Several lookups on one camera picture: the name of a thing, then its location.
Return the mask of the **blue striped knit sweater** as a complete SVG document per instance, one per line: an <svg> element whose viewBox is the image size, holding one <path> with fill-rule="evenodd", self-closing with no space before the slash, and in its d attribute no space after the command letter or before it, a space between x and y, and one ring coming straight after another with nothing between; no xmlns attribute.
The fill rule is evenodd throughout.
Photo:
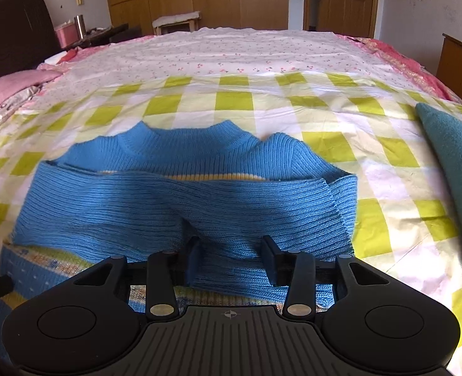
<svg viewBox="0 0 462 376"><path fill-rule="evenodd" d="M261 239L332 261L353 249L357 197L354 174L289 135L261 140L231 121L174 130L138 123L39 162L0 272L31 299L66 278L55 260L29 261L32 251L136 262L197 235L196 290L281 303L286 290L268 282Z"/></svg>

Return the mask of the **yellow checked bed sheet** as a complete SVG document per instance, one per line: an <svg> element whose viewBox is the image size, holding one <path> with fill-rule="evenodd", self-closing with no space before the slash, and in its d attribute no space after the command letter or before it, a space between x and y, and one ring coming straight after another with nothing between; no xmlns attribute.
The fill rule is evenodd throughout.
<svg viewBox="0 0 462 376"><path fill-rule="evenodd" d="M462 375L462 230L433 146L415 111L423 103L462 121L462 105L350 73L168 76L73 93L56 81L0 127L0 255L39 162L138 123L163 130L231 121L265 140L282 133L358 179L352 253L447 306L460 322L449 365ZM59 263L66 279L91 264L41 249L29 261ZM182 289L182 304L271 302ZM6 316L26 302L0 299ZM0 356L5 349L0 341Z"/></svg>

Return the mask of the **pink pillow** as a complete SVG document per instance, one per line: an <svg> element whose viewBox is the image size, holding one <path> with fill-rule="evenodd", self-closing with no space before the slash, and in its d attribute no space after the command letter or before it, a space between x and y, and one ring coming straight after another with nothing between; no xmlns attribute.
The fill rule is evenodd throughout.
<svg viewBox="0 0 462 376"><path fill-rule="evenodd" d="M0 105L18 92L31 86L53 81L61 76L54 70L22 70L0 77Z"/></svg>

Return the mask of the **white floral bed sheet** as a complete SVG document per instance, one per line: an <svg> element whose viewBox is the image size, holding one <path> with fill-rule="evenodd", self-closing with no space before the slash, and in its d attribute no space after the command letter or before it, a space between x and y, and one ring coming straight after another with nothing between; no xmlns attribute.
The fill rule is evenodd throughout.
<svg viewBox="0 0 462 376"><path fill-rule="evenodd" d="M373 77L389 86L415 83L362 44L332 32L203 28L82 49L58 65L73 93L168 76L253 75L315 71Z"/></svg>

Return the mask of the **pink bedspread edge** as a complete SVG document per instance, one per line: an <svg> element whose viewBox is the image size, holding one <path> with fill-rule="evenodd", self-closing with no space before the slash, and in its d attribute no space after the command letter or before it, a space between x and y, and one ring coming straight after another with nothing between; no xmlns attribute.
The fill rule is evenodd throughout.
<svg viewBox="0 0 462 376"><path fill-rule="evenodd" d="M398 73L401 73L406 79L424 92L438 98L462 104L462 99L436 78L436 76L431 74L423 65L402 55L393 46L368 37L349 37L344 35L338 35L338 37L356 44L361 49L365 49L370 54L389 63Z"/></svg>

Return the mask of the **dark bedside table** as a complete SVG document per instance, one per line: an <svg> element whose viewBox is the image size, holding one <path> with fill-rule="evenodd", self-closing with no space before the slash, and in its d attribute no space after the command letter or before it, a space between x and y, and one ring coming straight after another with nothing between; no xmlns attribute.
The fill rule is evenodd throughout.
<svg viewBox="0 0 462 376"><path fill-rule="evenodd" d="M69 45L67 49L87 49L105 46L110 43L123 43L141 36L142 32L140 25L130 27L128 24L122 24L115 27L109 27L103 31L94 32L84 39Z"/></svg>

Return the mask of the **small padded stool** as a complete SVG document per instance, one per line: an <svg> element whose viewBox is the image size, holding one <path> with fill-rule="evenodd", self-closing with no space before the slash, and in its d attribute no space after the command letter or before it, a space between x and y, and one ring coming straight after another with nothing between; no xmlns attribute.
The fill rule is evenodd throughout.
<svg viewBox="0 0 462 376"><path fill-rule="evenodd" d="M199 28L199 19L200 11L162 16L153 21L153 31L156 36L177 31L197 31Z"/></svg>

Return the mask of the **dark wooden headboard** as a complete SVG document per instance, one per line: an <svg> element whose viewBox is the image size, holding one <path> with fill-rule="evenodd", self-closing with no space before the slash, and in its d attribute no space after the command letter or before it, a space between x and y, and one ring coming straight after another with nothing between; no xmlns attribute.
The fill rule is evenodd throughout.
<svg viewBox="0 0 462 376"><path fill-rule="evenodd" d="M45 0L0 0L0 77L61 51Z"/></svg>

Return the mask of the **pink storage box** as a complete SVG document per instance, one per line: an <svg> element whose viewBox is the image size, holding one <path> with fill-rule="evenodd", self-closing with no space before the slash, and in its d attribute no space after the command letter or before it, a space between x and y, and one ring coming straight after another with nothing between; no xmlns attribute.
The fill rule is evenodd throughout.
<svg viewBox="0 0 462 376"><path fill-rule="evenodd" d="M73 21L58 25L54 31L62 49L79 41L77 27Z"/></svg>

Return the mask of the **steel thermos flask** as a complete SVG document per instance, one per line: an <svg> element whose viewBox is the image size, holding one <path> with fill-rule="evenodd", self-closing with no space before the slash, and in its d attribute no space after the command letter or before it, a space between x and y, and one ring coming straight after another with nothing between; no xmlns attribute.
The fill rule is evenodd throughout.
<svg viewBox="0 0 462 376"><path fill-rule="evenodd" d="M79 39L83 40L87 35L84 16L82 14L76 15L74 17L74 24L76 26L76 30L78 32Z"/></svg>

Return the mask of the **wooden door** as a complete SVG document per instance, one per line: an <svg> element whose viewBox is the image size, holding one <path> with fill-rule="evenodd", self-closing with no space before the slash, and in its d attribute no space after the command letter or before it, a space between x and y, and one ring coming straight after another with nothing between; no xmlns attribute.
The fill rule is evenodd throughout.
<svg viewBox="0 0 462 376"><path fill-rule="evenodd" d="M304 0L303 29L373 37L378 0Z"/></svg>

